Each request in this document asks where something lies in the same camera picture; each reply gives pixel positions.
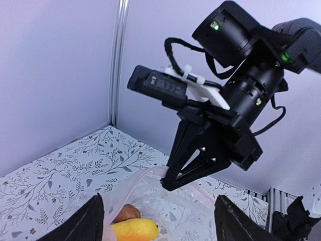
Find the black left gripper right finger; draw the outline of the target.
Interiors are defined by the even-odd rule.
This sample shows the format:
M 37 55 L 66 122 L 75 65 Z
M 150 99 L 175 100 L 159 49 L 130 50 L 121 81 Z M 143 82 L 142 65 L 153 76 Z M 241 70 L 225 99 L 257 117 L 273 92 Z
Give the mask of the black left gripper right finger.
M 279 240 L 257 225 L 225 195 L 217 197 L 214 217 L 218 241 Z

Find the brown potato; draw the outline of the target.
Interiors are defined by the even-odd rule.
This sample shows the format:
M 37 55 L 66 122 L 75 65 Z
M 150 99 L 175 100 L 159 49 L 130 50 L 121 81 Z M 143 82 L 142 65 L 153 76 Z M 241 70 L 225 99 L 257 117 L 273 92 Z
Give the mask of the brown potato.
M 131 204 L 125 204 L 116 218 L 113 220 L 113 223 L 119 223 L 136 218 L 141 218 L 140 211 Z

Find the clear zip top bag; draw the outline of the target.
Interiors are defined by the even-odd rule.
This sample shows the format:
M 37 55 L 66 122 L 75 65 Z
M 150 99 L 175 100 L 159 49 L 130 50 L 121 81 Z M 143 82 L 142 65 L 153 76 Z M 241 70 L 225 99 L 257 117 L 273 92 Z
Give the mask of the clear zip top bag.
M 156 222 L 157 240 L 216 240 L 215 199 L 197 182 L 167 191 L 161 185 L 166 171 L 166 167 L 156 166 L 87 181 L 85 191 L 72 198 L 67 213 L 75 213 L 91 197 L 100 194 L 107 223 L 113 221 L 124 205 L 131 204 L 141 217 Z

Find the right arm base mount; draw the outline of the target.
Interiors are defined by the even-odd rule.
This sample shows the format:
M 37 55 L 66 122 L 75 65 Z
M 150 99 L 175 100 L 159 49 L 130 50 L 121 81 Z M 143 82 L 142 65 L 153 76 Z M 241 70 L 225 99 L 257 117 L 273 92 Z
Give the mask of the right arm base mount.
M 320 185 L 296 197 L 286 212 L 275 211 L 271 233 L 281 240 L 306 240 L 312 228 L 320 222 Z

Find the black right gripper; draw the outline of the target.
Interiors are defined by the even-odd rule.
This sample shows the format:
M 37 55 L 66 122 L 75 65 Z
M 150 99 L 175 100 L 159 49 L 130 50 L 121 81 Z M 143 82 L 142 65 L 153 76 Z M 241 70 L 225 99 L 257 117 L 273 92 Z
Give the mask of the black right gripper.
M 222 171 L 232 163 L 243 170 L 257 161 L 262 149 L 256 136 L 267 131 L 284 116 L 259 131 L 250 127 L 268 102 L 274 109 L 274 94 L 284 92 L 283 70 L 238 70 L 219 91 L 229 110 L 206 102 L 205 107 L 186 106 L 181 118 L 162 187 L 173 191 L 200 178 Z

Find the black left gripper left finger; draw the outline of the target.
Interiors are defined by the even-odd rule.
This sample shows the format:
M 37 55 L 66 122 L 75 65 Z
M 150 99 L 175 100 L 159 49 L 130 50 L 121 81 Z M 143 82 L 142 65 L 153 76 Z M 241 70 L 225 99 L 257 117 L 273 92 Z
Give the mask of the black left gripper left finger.
M 101 241 L 103 219 L 103 200 L 100 194 L 96 194 L 62 225 L 38 241 Z

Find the yellow orange mango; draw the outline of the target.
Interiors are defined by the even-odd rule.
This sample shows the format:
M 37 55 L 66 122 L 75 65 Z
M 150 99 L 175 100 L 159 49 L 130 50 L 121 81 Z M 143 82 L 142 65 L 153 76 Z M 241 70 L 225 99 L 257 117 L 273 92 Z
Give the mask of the yellow orange mango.
M 158 226 L 146 218 L 134 218 L 112 224 L 117 240 L 154 240 L 158 236 Z

